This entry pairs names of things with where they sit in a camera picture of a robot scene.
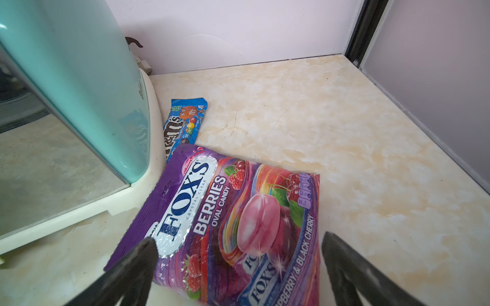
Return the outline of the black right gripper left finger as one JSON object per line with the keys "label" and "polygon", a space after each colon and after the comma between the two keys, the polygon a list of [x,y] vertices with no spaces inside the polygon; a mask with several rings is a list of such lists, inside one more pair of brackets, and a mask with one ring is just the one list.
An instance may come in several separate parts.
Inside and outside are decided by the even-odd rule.
{"label": "black right gripper left finger", "polygon": [[145,238],[68,305],[145,305],[158,261],[156,242]]}

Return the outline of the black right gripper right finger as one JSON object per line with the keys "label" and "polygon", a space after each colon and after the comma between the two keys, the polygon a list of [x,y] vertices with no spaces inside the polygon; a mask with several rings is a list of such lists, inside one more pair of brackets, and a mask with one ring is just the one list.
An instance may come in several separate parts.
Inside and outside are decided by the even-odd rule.
{"label": "black right gripper right finger", "polygon": [[422,305],[423,303],[381,273],[335,233],[322,240],[330,285],[337,305]]}

